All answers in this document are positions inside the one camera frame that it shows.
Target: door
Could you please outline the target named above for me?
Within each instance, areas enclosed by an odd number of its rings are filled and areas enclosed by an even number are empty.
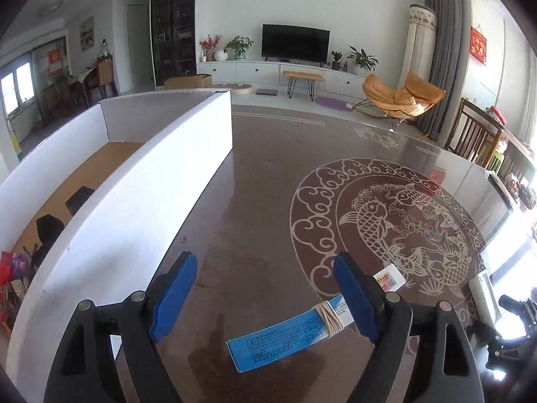
[[[135,90],[154,84],[148,15],[148,8],[145,5],[127,6],[129,48]]]

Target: blue label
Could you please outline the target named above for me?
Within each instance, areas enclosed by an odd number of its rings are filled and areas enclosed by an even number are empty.
[[[352,322],[343,296],[333,298],[330,304],[343,325]],[[237,371],[242,373],[303,350],[327,335],[322,318],[311,309],[280,324],[227,341],[227,345]]]

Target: white partition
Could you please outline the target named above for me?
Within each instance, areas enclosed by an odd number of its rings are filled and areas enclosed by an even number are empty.
[[[29,403],[42,402],[77,304],[116,303],[148,286],[232,146],[230,93],[211,93],[125,161],[67,224],[30,286],[9,345],[7,374]]]
[[[28,154],[0,185],[0,250],[11,250],[58,186],[107,143],[103,111],[96,104]]]
[[[110,142],[149,141],[179,116],[207,100],[214,91],[160,91],[101,102]]]

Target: red bag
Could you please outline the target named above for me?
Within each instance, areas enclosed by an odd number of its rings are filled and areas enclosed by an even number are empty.
[[[505,120],[504,116],[501,114],[500,109],[498,109],[496,106],[490,106],[490,111],[498,117],[500,120],[500,123],[502,126],[507,124],[507,121]]]

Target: purple mat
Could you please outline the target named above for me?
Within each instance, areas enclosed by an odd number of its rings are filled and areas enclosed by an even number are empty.
[[[315,102],[320,106],[328,107],[328,109],[341,110],[343,112],[350,112],[352,110],[346,106],[346,101],[336,100],[327,96],[317,97]]]

